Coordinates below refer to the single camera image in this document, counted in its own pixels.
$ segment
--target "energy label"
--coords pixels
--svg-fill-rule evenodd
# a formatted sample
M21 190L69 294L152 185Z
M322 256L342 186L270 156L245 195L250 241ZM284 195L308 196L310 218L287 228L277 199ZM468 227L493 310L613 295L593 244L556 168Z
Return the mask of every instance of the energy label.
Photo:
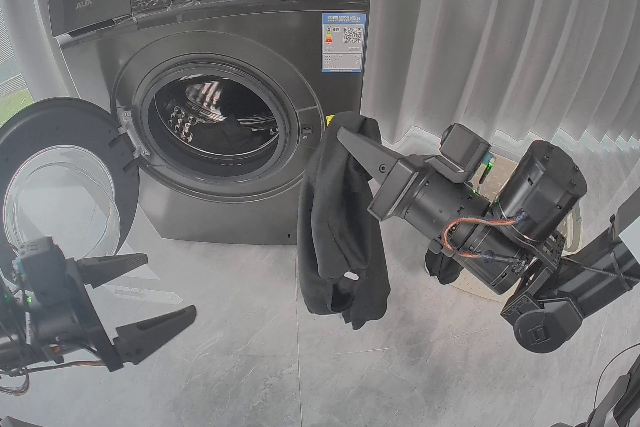
M361 73L367 15L324 13L323 73Z

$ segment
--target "open door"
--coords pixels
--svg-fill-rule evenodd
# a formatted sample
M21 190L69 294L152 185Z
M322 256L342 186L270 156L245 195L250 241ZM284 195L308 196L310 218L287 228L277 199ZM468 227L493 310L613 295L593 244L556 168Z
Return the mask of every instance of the open door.
M0 244L51 236L67 258L115 254L138 204L129 136L75 98L34 103L0 128Z

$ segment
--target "black hoodie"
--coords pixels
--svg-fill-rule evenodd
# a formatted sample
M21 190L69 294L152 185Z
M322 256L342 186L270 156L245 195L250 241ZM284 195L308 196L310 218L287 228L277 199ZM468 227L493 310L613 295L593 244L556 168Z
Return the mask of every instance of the black hoodie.
M360 329L382 318L391 288L380 223L367 212L371 176L338 141L340 127L381 141L378 122L356 112L336 114L327 127L300 191L300 288L311 313L342 313Z

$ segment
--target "washing machine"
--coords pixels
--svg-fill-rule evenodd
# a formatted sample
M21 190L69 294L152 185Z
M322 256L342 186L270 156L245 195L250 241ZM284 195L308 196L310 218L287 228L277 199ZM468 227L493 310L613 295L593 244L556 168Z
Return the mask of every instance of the washing machine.
M0 129L5 241L79 217L74 254L108 254L139 204L164 238L294 244L305 165L360 109L369 1L49 0L78 98Z

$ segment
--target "door hinge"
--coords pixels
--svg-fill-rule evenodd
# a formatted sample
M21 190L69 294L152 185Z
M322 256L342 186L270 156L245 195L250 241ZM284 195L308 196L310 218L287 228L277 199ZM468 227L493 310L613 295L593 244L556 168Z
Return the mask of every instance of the door hinge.
M133 158L137 159L140 155L148 157L151 153L149 153L149 150L145 148L145 145L140 140L140 137L133 126L131 111L125 107L117 107L116 111L118 111L118 121L120 121L118 133L120 133L120 135L126 133L129 136L129 139L135 149Z

